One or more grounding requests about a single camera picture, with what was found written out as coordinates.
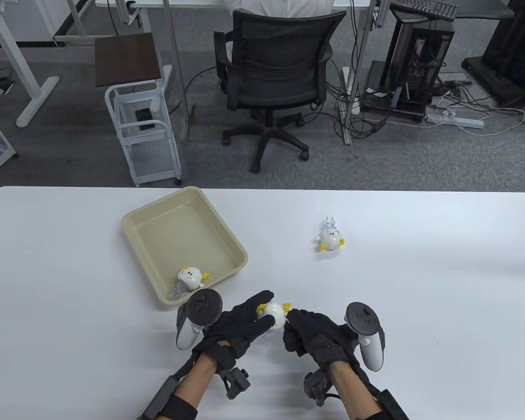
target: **chair base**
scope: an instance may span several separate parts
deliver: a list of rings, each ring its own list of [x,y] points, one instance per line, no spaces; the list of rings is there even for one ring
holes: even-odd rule
[[[303,114],[298,113],[288,115],[274,120],[273,112],[271,110],[267,110],[265,112],[252,110],[251,117],[257,122],[224,131],[222,133],[222,144],[224,146],[229,146],[231,144],[231,138],[234,136],[260,136],[259,147],[257,148],[255,160],[250,168],[250,171],[253,174],[258,174],[261,172],[261,162],[263,160],[263,155],[271,138],[283,141],[298,148],[301,150],[299,159],[303,161],[309,160],[309,146],[298,140],[292,134],[283,130],[285,126],[292,123],[295,123],[298,127],[305,126]]]

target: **office chair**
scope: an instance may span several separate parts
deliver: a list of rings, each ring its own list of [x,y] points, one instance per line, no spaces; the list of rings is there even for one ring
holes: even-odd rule
[[[251,172],[258,174],[271,138],[301,150],[309,160],[309,146],[283,130],[295,123],[304,126],[303,115],[275,120],[274,111],[320,105],[326,100],[326,65],[333,56],[331,36],[346,12],[310,18],[276,18],[233,12],[233,56],[229,62],[226,36],[214,33],[219,79],[227,94],[229,110],[251,110],[255,123],[226,130],[224,146],[234,136],[260,136]]]

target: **white toy figure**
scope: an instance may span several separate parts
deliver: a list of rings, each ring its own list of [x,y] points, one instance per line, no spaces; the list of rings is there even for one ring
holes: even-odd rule
[[[167,296],[169,300],[178,300],[187,292],[193,292],[196,289],[204,287],[203,280],[210,277],[210,274],[202,274],[198,268],[183,267],[177,274],[177,284],[171,289]]]
[[[261,319],[263,316],[272,315],[274,316],[274,326],[271,326],[271,330],[277,330],[282,328],[286,324],[286,314],[292,310],[292,304],[276,304],[269,302],[267,304],[259,304],[257,308],[257,319]]]
[[[317,241],[319,241],[319,248],[321,248],[321,251],[332,251],[346,243],[342,234],[336,228],[336,222],[332,217],[330,222],[328,217],[326,220],[323,220],[321,235],[317,236]]]
[[[208,277],[210,277],[210,274],[202,274],[196,267],[184,267],[179,274],[177,274],[177,279],[185,282],[190,290],[196,290],[203,287],[204,284],[202,281],[206,280]]]

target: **keyboard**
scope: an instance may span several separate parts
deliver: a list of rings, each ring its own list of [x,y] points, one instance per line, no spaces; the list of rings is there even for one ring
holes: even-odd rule
[[[422,14],[427,18],[453,22],[457,16],[458,6],[435,0],[391,0],[391,7],[401,12]]]

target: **black glove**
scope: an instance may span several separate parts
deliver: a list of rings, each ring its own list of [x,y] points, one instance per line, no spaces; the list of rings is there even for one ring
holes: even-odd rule
[[[218,364],[218,372],[230,370],[236,360],[241,358],[251,343],[267,332],[274,325],[274,316],[267,315],[257,320],[257,308],[274,298],[273,292],[265,290],[247,299],[243,304],[234,306],[228,312],[222,312],[220,318],[204,330],[204,339],[192,349],[193,352],[205,352]],[[221,346],[220,342],[229,342]]]
[[[310,354],[319,368],[329,374],[332,362],[348,362],[373,396],[379,394],[354,355],[358,334],[347,326],[337,325],[328,316],[293,309],[284,326],[284,345],[298,356]]]

